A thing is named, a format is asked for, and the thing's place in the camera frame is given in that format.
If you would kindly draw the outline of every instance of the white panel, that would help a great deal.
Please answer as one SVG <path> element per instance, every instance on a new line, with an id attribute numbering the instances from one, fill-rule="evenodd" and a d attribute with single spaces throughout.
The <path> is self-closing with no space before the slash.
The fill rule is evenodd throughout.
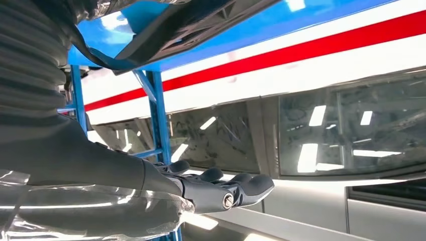
<path id="1" fill-rule="evenodd" d="M 356 241 L 368 240 L 326 228 L 316 227 L 285 218 L 258 213 L 243 208 L 227 212 L 211 213 L 208 216 L 231 222 L 254 231 L 290 241 Z"/>
<path id="2" fill-rule="evenodd" d="M 243 208 L 248 209 L 248 210 L 252 210 L 252 211 L 255 211 L 255 212 L 262 212 L 262 203 L 259 202 L 258 204 L 243 207 Z"/>
<path id="3" fill-rule="evenodd" d="M 376 241 L 425 241 L 426 212 L 348 200 L 349 230 Z"/>
<path id="4" fill-rule="evenodd" d="M 265 199 L 265 212 L 294 221 L 346 232 L 345 187 L 275 182 Z"/>

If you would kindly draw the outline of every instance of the train window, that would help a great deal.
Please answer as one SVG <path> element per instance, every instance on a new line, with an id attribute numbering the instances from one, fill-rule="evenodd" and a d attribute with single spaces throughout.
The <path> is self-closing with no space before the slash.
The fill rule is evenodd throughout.
<path id="1" fill-rule="evenodd" d="M 259 173 L 245 101 L 172 114 L 169 121 L 172 161 Z"/>
<path id="2" fill-rule="evenodd" d="M 113 150 L 154 149 L 150 118 L 93 128 Z M 245 101 L 170 114 L 169 133 L 172 162 L 185 159 L 193 167 L 259 173 Z"/>
<path id="3" fill-rule="evenodd" d="M 136 154 L 155 149 L 150 118 L 93 125 L 92 128 L 112 150 Z"/>
<path id="4" fill-rule="evenodd" d="M 352 187 L 348 198 L 426 211 L 426 180 Z"/>
<path id="5" fill-rule="evenodd" d="M 426 74 L 402 71 L 280 96 L 285 176 L 372 174 L 426 162 Z"/>

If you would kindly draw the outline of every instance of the robotic arm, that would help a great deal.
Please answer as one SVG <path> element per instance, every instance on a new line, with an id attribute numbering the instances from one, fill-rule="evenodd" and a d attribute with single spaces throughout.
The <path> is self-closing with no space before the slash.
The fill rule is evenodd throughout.
<path id="1" fill-rule="evenodd" d="M 50 2 L 68 20 L 49 17 L 44 4 Z M 187 212 L 227 211 L 265 198 L 274 187 L 267 176 L 239 174 L 224 182 L 218 169 L 183 175 L 186 162 L 153 165 L 108 150 L 88 141 L 78 122 L 57 113 L 65 105 L 56 90 L 66 79 L 60 67 L 76 36 L 66 24 L 89 16 L 67 5 L 82 2 L 0 3 L 0 169 L 8 170 L 0 175 L 0 228 L 33 238 L 48 231 L 65 240 L 88 240 L 79 238 L 90 230 L 94 236 L 153 237 L 177 228 Z M 109 65 L 108 59 L 95 58 Z M 13 173 L 26 178 L 15 183 Z M 17 193 L 18 199 L 8 198 Z M 87 206 L 82 200 L 103 202 Z"/>

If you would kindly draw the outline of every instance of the protective plastic cover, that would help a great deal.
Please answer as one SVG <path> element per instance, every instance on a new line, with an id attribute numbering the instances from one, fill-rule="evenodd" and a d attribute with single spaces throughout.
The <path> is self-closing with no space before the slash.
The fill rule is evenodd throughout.
<path id="1" fill-rule="evenodd" d="M 99 185 L 31 187 L 16 205 L 3 204 L 3 196 L 0 202 L 14 212 L 6 240 L 147 240 L 177 230 L 182 215 L 194 213 L 179 196 Z"/>
<path id="2" fill-rule="evenodd" d="M 4 239 L 3 231 L 10 225 L 11 218 L 14 217 L 16 203 L 28 190 L 25 185 L 29 177 L 28 174 L 0 169 L 0 231 L 2 239 Z"/>

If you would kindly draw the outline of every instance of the red stripe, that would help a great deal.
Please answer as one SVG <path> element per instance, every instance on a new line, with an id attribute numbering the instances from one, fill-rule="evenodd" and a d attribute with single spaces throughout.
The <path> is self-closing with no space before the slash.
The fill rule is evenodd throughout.
<path id="1" fill-rule="evenodd" d="M 163 82 L 164 91 L 242 74 L 272 66 L 338 53 L 426 33 L 426 11 L 368 25 L 268 53 L 237 60 Z M 86 111 L 146 96 L 132 90 L 85 105 Z"/>

